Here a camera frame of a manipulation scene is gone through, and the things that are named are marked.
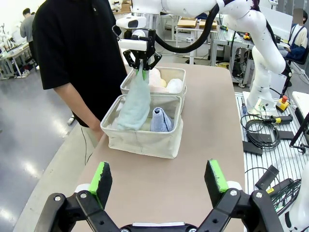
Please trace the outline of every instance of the black pants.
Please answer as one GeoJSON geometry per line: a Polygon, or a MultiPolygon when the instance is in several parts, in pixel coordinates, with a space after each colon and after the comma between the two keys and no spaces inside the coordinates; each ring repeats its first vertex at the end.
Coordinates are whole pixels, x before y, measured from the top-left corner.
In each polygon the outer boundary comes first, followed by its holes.
{"type": "Polygon", "coordinates": [[[32,42],[29,42],[29,48],[30,48],[30,52],[31,52],[32,58],[34,59],[34,61],[35,61],[36,63],[38,63],[38,62],[37,62],[37,59],[36,59],[36,57],[35,57],[35,51],[34,51],[33,41],[32,41],[32,42]]]}

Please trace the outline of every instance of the person in black shirt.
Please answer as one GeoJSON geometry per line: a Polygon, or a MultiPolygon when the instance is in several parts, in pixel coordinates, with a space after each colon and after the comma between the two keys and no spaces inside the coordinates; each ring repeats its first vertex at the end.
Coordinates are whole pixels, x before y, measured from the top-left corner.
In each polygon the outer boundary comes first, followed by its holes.
{"type": "Polygon", "coordinates": [[[43,88],[53,88],[97,141],[126,77],[115,24],[108,0],[47,0],[33,23],[43,88]]]}

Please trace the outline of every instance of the black t-shirt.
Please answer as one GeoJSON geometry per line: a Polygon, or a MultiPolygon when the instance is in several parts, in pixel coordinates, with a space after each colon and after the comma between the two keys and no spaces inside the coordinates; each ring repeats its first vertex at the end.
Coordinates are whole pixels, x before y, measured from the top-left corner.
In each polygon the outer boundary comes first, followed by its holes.
{"type": "Polygon", "coordinates": [[[99,120],[121,94],[126,77],[115,24],[108,0],[47,0],[33,22],[43,88],[71,83],[99,120]]]}

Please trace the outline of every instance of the gray shirt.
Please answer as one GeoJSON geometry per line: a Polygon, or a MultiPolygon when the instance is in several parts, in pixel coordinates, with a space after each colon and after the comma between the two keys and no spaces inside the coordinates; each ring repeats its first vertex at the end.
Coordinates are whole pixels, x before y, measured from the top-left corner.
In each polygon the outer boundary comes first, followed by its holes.
{"type": "Polygon", "coordinates": [[[32,24],[35,15],[31,15],[22,22],[20,26],[20,35],[21,37],[27,37],[27,42],[32,42],[32,24]]]}

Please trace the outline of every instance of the yellow label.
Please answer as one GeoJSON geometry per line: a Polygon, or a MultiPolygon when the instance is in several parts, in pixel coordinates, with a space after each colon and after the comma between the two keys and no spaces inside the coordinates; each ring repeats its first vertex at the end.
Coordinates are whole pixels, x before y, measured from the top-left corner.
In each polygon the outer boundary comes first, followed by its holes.
{"type": "Polygon", "coordinates": [[[269,189],[269,190],[267,190],[266,192],[268,193],[268,194],[270,194],[271,192],[273,192],[273,191],[275,191],[273,188],[271,188],[271,189],[269,189]]]}

